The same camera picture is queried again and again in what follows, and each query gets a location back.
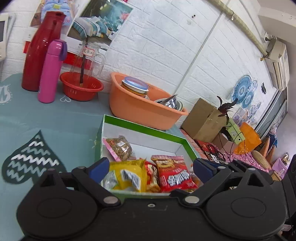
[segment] red water bottle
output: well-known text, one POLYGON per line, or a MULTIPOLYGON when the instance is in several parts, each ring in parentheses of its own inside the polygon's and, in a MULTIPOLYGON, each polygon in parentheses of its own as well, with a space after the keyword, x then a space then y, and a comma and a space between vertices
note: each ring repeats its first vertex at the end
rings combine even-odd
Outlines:
POLYGON ((38 91, 43 64, 49 44, 59 39, 66 15, 62 12, 47 12, 35 33, 26 56, 22 87, 29 91, 38 91))

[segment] wall outlet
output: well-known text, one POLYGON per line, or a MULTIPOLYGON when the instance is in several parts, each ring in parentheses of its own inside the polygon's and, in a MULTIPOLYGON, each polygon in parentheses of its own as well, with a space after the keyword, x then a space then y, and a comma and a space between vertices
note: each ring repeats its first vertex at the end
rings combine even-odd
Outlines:
POLYGON ((268 36, 268 33, 266 33, 266 32, 264 33, 263 39, 264 39, 265 43, 267 43, 269 41, 268 39, 270 39, 270 38, 268 36))

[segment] orange plastic basin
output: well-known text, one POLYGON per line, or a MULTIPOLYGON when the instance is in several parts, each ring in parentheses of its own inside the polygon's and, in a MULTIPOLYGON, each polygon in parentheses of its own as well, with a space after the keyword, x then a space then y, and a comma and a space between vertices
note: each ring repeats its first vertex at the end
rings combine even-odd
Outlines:
POLYGON ((137 96, 121 87, 121 81, 127 75, 111 73, 112 87, 109 96, 109 104, 112 113, 128 121, 159 130, 170 129, 182 115, 188 115, 185 108, 182 111, 172 109, 154 102, 171 95, 162 89, 148 84, 148 97, 150 100, 137 96))

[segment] blue can lid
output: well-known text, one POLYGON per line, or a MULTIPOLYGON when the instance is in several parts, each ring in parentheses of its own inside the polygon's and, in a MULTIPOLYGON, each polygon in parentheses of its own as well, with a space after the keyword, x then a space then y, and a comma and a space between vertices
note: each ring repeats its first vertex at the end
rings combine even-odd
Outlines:
POLYGON ((143 82, 139 79, 136 79, 134 77, 127 76, 124 78, 124 80, 122 82, 127 86, 134 87, 134 88, 139 89, 141 91, 148 91, 148 85, 145 82, 143 82))

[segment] green gift box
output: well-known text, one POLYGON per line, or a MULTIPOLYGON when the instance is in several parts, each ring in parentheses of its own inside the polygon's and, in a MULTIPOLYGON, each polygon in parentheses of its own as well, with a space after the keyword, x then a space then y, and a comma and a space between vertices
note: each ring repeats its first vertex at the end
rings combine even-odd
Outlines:
POLYGON ((241 133, 241 130, 239 129, 238 125, 231 118, 229 118, 229 122, 227 124, 226 130, 231 136, 231 141, 234 142, 235 144, 238 145, 243 140, 245 140, 245 137, 243 133, 241 133))
MULTIPOLYGON (((114 158, 111 156, 102 140, 103 138, 118 138, 119 135, 127 139, 137 159, 143 158, 150 160, 152 155, 184 156, 186 166, 190 169, 192 167, 192 162, 199 157, 185 138, 117 117, 104 115, 96 138, 95 160, 107 157, 110 161, 114 161, 114 158)), ((139 193, 126 190, 110 191, 120 199, 127 197, 155 198, 167 197, 169 195, 169 193, 139 193)))

